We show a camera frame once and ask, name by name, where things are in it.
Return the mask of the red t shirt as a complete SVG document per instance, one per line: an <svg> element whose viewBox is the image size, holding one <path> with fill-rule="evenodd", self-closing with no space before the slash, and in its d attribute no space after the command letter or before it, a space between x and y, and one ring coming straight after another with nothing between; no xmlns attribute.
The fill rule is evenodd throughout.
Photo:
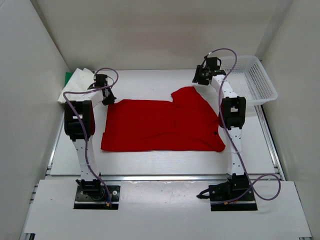
<svg viewBox="0 0 320 240"><path fill-rule="evenodd" d="M100 148L106 152L223 152L218 116L193 86L172 100L123 99L108 106Z"/></svg>

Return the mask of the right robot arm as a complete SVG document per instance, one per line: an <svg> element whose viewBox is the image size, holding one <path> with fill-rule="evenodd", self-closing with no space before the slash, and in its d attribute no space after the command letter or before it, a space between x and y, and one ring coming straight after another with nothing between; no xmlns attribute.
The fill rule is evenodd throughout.
<svg viewBox="0 0 320 240"><path fill-rule="evenodd" d="M242 151L242 130L245 123L246 99L239 96L225 79L227 73L221 69L218 57L204 57L203 63L196 67L193 83L211 85L218 93L219 125L224 129L229 151L227 181L221 185L227 198L238 199L249 187L244 170Z"/></svg>

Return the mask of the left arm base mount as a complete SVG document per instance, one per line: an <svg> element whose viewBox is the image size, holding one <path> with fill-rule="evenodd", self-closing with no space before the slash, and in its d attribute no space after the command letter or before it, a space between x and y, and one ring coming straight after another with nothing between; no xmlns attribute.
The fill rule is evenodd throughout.
<svg viewBox="0 0 320 240"><path fill-rule="evenodd" d="M76 210L118 210L121 186L108 185L111 194L109 199L108 192L103 183L94 179L92 181L76 180L77 189L74 198L73 208Z"/></svg>

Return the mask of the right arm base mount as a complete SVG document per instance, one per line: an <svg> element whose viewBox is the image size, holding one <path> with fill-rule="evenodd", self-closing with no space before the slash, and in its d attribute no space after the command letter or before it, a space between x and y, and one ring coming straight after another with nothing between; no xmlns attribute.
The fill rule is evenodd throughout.
<svg viewBox="0 0 320 240"><path fill-rule="evenodd" d="M197 196L201 200L210 200L212 212L257 211L255 195L248 177L230 175L223 183L209 185Z"/></svg>

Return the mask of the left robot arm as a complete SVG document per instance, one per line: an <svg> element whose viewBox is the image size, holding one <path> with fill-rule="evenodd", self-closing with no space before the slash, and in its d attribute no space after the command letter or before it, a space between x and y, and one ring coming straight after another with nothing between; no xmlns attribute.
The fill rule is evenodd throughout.
<svg viewBox="0 0 320 240"><path fill-rule="evenodd" d="M62 94L65 99L64 131L75 147L81 171L76 182L80 190L93 200L110 196L110 191L98 172L93 150L93 135L96 130L94 107L98 103L107 106L116 100L111 90L116 80L108 84L110 78L106 74L96 73L87 91L66 91Z"/></svg>

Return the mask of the green polo t shirt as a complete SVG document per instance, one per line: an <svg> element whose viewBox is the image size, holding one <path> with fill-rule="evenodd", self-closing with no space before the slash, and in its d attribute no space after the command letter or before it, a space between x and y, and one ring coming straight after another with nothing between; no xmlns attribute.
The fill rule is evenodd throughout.
<svg viewBox="0 0 320 240"><path fill-rule="evenodd" d="M65 80L64 80L64 86L66 86L69 82L69 80L71 79L73 73L72 72L66 72L65 73Z"/></svg>

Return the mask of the white t shirt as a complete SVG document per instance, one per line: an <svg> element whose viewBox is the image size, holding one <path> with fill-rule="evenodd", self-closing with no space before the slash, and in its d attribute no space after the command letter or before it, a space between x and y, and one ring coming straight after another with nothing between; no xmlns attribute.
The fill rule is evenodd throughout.
<svg viewBox="0 0 320 240"><path fill-rule="evenodd" d="M87 68L77 68L63 88L57 102L64 104L64 92L86 92L88 87L94 82L94 73Z"/></svg>

